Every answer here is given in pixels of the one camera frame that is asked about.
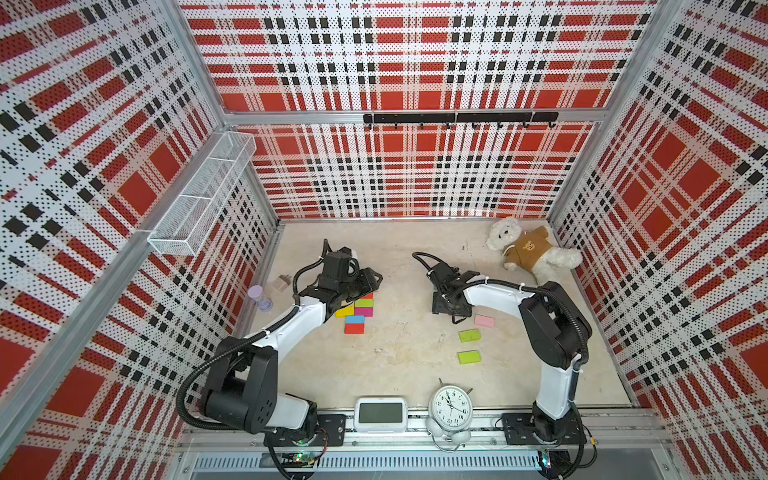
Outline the pink block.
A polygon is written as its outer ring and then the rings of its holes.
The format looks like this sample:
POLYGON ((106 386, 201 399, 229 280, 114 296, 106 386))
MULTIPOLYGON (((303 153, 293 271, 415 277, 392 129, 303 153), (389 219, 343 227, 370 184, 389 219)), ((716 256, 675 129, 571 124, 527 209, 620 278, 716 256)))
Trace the pink block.
POLYGON ((481 314, 476 315, 474 318, 474 323, 476 326, 480 326, 484 328, 495 327, 495 319, 487 315, 481 315, 481 314))

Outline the red block front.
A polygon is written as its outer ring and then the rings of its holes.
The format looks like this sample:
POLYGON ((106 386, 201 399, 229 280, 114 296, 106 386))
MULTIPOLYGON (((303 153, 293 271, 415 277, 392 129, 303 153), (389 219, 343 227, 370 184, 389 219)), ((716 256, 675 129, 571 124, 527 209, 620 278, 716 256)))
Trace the red block front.
POLYGON ((344 333, 346 335, 362 335, 365 332, 365 325, 362 323, 358 324, 346 324, 344 326, 344 333))

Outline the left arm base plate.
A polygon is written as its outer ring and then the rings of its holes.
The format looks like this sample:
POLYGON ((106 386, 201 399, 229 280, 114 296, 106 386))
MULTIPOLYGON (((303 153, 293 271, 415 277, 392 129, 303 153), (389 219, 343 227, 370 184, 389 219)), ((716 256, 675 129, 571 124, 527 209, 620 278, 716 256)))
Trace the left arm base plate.
POLYGON ((264 445, 273 447, 340 447, 344 444, 347 416, 319 414, 313 426, 299 430, 277 428, 265 434, 264 445))

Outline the magenta block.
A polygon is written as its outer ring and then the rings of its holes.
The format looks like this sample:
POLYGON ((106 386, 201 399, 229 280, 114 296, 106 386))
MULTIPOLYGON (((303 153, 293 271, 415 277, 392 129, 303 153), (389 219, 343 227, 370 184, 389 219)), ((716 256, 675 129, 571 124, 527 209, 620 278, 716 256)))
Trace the magenta block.
POLYGON ((361 317, 372 317, 374 315, 372 307, 355 307, 354 315, 361 317))

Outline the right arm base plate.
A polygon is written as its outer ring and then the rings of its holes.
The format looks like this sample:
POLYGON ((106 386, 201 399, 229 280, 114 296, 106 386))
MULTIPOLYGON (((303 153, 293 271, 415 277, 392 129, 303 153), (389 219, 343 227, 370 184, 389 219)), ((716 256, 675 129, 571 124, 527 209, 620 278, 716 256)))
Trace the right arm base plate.
POLYGON ((501 430, 509 446, 579 446, 586 442, 572 412, 558 420, 544 414, 504 413, 501 430))

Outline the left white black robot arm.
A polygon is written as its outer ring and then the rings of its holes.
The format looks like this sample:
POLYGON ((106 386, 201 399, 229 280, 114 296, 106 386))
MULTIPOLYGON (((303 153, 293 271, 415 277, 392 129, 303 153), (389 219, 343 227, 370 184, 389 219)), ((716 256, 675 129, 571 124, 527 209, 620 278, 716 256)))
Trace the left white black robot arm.
POLYGON ((181 382, 178 416, 196 429, 263 434, 266 443, 278 436, 311 442, 321 432, 317 405, 279 392, 279 365, 306 336, 382 281, 350 248, 325 245, 318 260, 292 277, 289 310, 256 333, 225 338, 181 382))

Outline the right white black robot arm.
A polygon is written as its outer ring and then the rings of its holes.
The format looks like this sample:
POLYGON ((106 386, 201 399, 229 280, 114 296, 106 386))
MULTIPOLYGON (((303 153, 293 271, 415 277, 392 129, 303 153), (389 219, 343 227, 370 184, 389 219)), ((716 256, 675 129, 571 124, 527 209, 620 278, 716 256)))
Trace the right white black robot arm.
POLYGON ((467 318, 486 307, 522 321, 530 346, 541 361, 539 391, 532 406, 532 435, 554 445, 568 435, 576 419, 579 375, 589 361, 592 329, 556 282, 525 286, 491 279, 475 271, 460 272, 443 261, 427 269, 433 286, 433 311, 467 318))

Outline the yellow rectangular block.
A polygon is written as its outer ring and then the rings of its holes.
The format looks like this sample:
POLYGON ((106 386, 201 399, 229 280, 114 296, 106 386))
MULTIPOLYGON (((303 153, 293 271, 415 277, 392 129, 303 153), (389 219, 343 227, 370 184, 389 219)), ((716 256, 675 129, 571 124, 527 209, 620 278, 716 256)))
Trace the yellow rectangular block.
POLYGON ((355 312, 354 306, 346 306, 335 313, 336 318, 345 318, 353 315, 355 312))

